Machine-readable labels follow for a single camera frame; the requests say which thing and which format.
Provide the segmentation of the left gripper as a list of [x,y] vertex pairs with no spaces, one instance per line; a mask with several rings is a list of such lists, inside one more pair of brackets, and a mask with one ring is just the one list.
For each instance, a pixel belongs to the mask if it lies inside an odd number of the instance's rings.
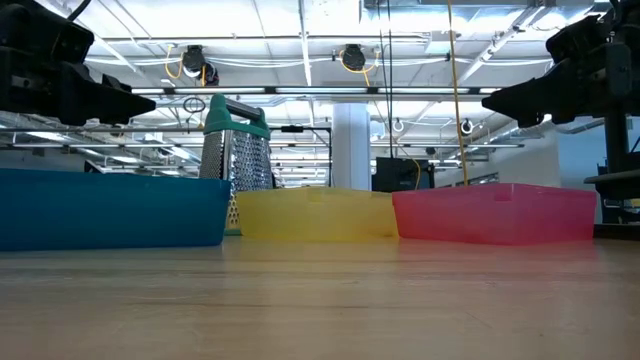
[[103,74],[95,82],[84,66],[91,31],[37,2],[1,4],[1,109],[56,117],[84,126],[88,120],[127,124],[156,108],[153,100]]

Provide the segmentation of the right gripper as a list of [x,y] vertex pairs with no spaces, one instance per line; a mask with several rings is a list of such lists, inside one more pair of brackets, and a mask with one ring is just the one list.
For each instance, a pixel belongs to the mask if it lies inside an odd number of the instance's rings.
[[548,39],[554,65],[546,76],[503,88],[484,98],[484,108],[515,120],[520,128],[538,125],[539,113],[557,119],[593,114],[631,93],[631,46],[627,18],[587,16]]

